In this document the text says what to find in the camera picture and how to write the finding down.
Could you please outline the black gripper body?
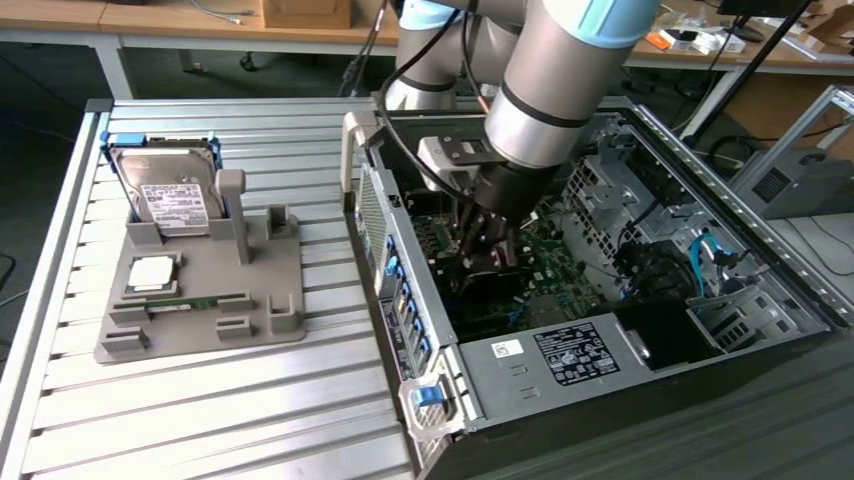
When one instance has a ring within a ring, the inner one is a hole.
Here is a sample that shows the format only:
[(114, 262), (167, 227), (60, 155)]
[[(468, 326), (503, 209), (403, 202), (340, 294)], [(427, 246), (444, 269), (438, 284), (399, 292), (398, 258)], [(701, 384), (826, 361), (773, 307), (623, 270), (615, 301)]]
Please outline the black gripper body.
[(512, 162), (482, 165), (474, 180), (471, 218), (494, 214), (506, 221), (521, 221), (535, 209), (558, 171), (558, 166), (535, 169)]

